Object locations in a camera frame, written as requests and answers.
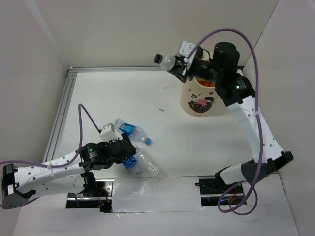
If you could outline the blue cap plastic bottle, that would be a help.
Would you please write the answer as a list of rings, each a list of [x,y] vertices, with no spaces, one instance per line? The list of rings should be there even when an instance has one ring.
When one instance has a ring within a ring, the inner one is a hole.
[[[115,120],[114,126],[121,132],[127,134],[129,136],[129,139],[134,142],[144,143],[148,146],[152,142],[146,132],[136,125],[124,122],[123,120],[118,118]]]

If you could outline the red label plastic bottle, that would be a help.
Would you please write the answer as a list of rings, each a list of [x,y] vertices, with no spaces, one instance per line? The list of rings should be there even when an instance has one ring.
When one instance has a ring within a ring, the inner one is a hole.
[[[215,83],[210,82],[210,81],[206,81],[206,80],[198,78],[198,77],[196,77],[196,80],[199,84],[201,84],[205,87],[214,87],[215,86]]]

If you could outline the clear unlabeled plastic bottle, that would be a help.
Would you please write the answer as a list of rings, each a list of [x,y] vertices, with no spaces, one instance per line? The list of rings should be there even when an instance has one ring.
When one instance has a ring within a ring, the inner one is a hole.
[[[162,168],[143,148],[136,147],[135,159],[149,177],[164,177],[164,172],[162,171]]]

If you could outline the black label plastic bottle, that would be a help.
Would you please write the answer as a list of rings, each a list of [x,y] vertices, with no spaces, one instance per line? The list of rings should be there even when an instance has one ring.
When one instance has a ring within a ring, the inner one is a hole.
[[[161,54],[156,54],[154,57],[154,63],[158,64],[162,70],[170,71],[175,66],[176,57],[175,56],[163,56]]]

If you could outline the blue label white cap bottle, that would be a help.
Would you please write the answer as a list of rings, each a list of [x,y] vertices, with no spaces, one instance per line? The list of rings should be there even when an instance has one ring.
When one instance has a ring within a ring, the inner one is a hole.
[[[134,156],[129,157],[126,161],[123,162],[123,166],[132,172],[135,176],[141,173],[138,162]]]

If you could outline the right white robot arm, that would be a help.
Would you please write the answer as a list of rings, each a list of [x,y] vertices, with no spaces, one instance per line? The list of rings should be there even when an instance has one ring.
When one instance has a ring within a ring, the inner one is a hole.
[[[201,78],[215,84],[215,91],[225,106],[235,115],[252,150],[253,159],[229,166],[215,174],[215,188],[227,192],[232,184],[259,182],[293,160],[275,140],[262,113],[256,108],[257,95],[250,81],[237,72],[239,52],[229,42],[219,42],[213,57],[202,60],[202,48],[183,41],[175,56],[170,57],[165,69],[185,83]]]

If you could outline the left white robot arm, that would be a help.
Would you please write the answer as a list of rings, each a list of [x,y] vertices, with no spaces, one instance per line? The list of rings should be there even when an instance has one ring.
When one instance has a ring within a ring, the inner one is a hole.
[[[34,200],[59,193],[92,196],[97,191],[94,171],[109,169],[136,154],[126,134],[108,142],[87,143],[74,151],[40,166],[3,167],[1,196],[3,209],[23,207]]]

